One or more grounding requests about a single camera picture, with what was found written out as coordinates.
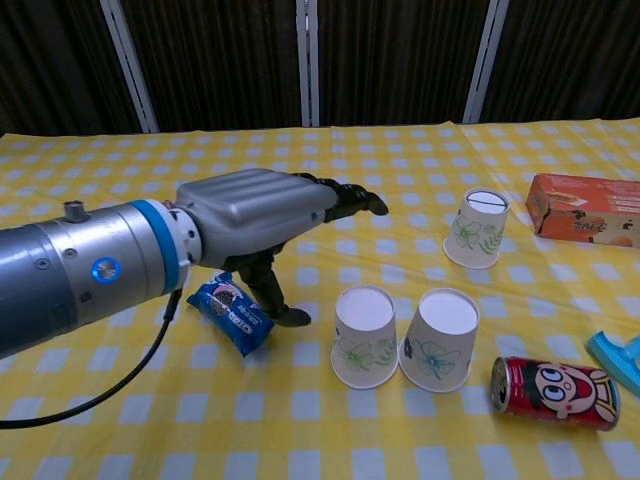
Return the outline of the grey black left robot hand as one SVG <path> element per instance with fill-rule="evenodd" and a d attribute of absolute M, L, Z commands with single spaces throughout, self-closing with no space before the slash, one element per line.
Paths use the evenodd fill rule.
<path fill-rule="evenodd" d="M 286 305 L 272 270 L 285 244 L 359 211 L 388 213 L 385 202 L 360 185 L 258 168 L 184 183 L 176 206 L 198 229 L 197 264 L 237 272 L 261 310 L 283 327 L 311 323 L 305 311 Z"/>

